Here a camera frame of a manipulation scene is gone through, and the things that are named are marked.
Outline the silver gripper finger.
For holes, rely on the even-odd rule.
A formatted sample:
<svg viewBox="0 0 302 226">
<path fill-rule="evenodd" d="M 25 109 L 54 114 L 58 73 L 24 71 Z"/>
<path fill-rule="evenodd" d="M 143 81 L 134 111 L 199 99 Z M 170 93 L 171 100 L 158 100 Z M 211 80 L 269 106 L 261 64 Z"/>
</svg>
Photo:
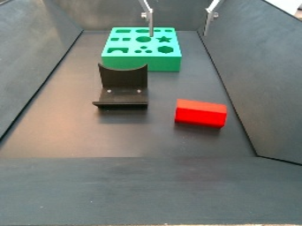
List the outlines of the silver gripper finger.
<svg viewBox="0 0 302 226">
<path fill-rule="evenodd" d="M 154 9 L 150 7 L 147 0 L 138 0 L 140 3 L 140 6 L 143 8 L 142 12 L 142 18 L 147 21 L 148 23 L 148 28 L 154 27 Z"/>
<path fill-rule="evenodd" d="M 207 36 L 210 24 L 217 18 L 217 8 L 219 4 L 222 3 L 222 0 L 213 0 L 211 4 L 206 8 L 206 24 L 205 24 L 205 30 L 203 30 L 203 36 Z"/>
</svg>

